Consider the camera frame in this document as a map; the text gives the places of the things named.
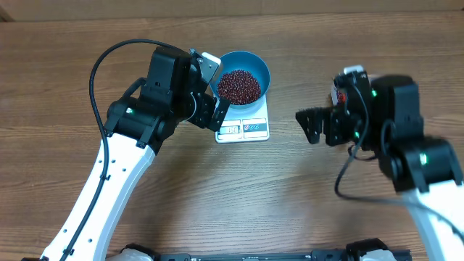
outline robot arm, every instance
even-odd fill
[[[104,124],[109,149],[107,173],[103,171],[102,140],[94,168],[70,216],[40,260],[104,260],[109,240],[134,187],[179,122],[188,120],[200,128],[219,130],[230,103],[204,92],[221,69],[220,59],[208,53],[156,48],[147,77],[139,78],[108,109]],[[140,96],[132,97],[138,88]],[[104,186],[96,194],[102,177],[106,177]],[[85,217],[95,195],[96,203]],[[86,221],[79,229],[82,220]]]
[[[296,115],[308,141],[316,144],[324,133],[329,146],[353,141],[363,150],[373,151],[381,171],[404,201],[347,196],[336,186],[337,194],[362,202],[406,206],[431,260],[462,259],[463,173],[447,141],[424,136],[418,85],[402,75],[370,82],[361,66],[346,68],[336,76],[334,85],[345,102]]]

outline bowl rim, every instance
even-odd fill
[[[256,54],[253,54],[253,53],[250,52],[250,51],[231,51],[231,52],[228,52],[227,54],[224,54],[223,56],[220,57],[221,62],[222,62],[222,58],[223,58],[223,57],[225,57],[225,56],[227,56],[227,55],[229,55],[229,54],[236,54],[236,53],[245,53],[245,54],[251,54],[251,55],[255,56],[256,58],[258,58],[258,59],[264,64],[264,66],[266,67],[266,69],[267,69],[267,71],[268,71],[268,76],[269,76],[268,87],[266,88],[266,91],[265,91],[263,94],[261,94],[260,97],[259,97],[256,101],[254,101],[254,102],[252,102],[252,103],[249,103],[249,104],[242,104],[242,105],[240,105],[240,104],[231,104],[231,108],[237,108],[237,109],[238,109],[238,108],[251,107],[251,106],[255,105],[259,100],[261,100],[261,98],[264,97],[264,96],[266,95],[266,93],[269,91],[270,83],[271,83],[271,81],[272,81],[272,78],[271,78],[271,76],[270,76],[270,70],[269,70],[268,64],[267,64],[261,57],[259,57],[259,56],[256,55]],[[216,97],[219,97],[219,95],[217,94],[217,91],[215,91],[215,90],[212,88],[212,85],[211,85],[211,84],[210,84],[210,88],[211,88],[212,93],[213,93]]]

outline red object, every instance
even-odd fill
[[[222,76],[217,85],[217,94],[232,104],[245,105],[260,98],[261,87],[250,72],[233,70]]]

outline blue bowl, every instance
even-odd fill
[[[258,100],[251,104],[245,105],[234,105],[231,104],[231,108],[234,109],[246,109],[258,104],[262,97],[266,95],[270,85],[270,71],[266,63],[259,58],[256,54],[252,54],[247,51],[232,51],[228,54],[224,54],[220,61],[223,63],[223,71],[214,83],[211,83],[211,90],[214,95],[218,95],[218,83],[225,73],[230,73],[233,70],[245,70],[250,72],[253,77],[260,83],[261,96]]]

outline beige wall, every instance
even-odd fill
[[[463,0],[0,0],[6,20],[459,10]]]

